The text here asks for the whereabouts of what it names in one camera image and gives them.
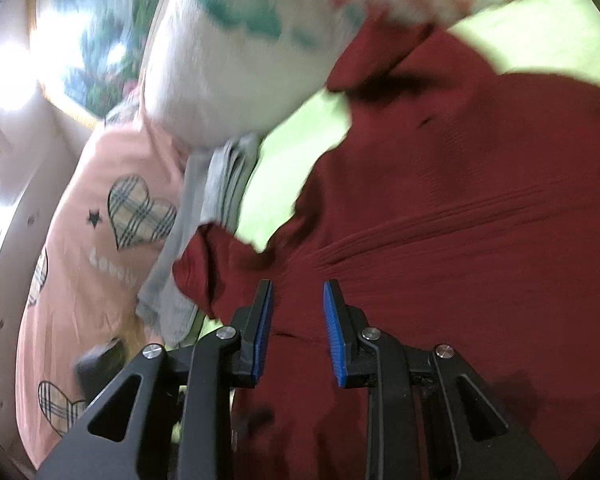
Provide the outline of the dark red knit sweater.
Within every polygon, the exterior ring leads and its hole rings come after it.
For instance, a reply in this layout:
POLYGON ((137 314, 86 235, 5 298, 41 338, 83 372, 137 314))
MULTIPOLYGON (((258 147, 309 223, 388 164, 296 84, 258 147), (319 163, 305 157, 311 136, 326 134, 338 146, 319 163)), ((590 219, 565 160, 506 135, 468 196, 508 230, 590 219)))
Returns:
POLYGON ((256 388, 274 418, 239 439, 239 479, 359 479, 366 396, 338 387, 323 285, 404 344, 449 344, 570 477, 600 440, 600 87, 498 74, 443 30, 367 22, 327 81, 343 142, 263 252, 199 228, 178 287, 228 322, 274 283, 256 388))

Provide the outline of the pink heart print quilt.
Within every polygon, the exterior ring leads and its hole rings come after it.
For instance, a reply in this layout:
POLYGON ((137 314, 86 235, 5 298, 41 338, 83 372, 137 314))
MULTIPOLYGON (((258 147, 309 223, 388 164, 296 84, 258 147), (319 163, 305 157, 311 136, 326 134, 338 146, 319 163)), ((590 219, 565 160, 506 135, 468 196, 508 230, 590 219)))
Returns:
POLYGON ((54 212, 30 285, 16 356, 17 426, 40 466, 86 409, 74 363, 118 338, 135 354, 158 337, 136 296, 174 226, 186 153, 148 122, 140 90, 110 110, 54 212))

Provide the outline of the grey folded towel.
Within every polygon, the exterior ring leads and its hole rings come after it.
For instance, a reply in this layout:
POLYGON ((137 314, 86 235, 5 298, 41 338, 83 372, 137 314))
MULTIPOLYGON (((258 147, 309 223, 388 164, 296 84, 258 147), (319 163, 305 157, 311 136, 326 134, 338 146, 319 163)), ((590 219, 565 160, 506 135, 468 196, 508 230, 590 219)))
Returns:
POLYGON ((262 136, 248 133, 188 156, 174 226, 137 294, 135 313, 169 348, 198 338, 214 280, 207 237, 235 233, 262 136))

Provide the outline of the white floral quilt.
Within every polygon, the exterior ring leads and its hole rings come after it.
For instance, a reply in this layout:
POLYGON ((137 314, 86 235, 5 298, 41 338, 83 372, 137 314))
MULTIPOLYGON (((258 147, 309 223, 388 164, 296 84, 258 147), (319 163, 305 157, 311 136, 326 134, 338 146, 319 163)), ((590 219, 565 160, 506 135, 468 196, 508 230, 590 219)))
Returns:
POLYGON ((324 86, 368 18, 450 26, 512 1, 160 0, 144 112, 193 148, 268 132, 324 86))

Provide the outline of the light green bed sheet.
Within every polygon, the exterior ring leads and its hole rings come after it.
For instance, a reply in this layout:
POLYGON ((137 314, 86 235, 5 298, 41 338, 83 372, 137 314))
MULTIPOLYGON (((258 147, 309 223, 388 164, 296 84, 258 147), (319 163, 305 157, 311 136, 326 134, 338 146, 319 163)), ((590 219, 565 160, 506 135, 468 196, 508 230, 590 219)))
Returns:
POLYGON ((407 344, 600 350, 600 14, 526 0, 444 32, 374 23, 265 141, 206 311, 260 278, 324 341, 322 286, 407 344))

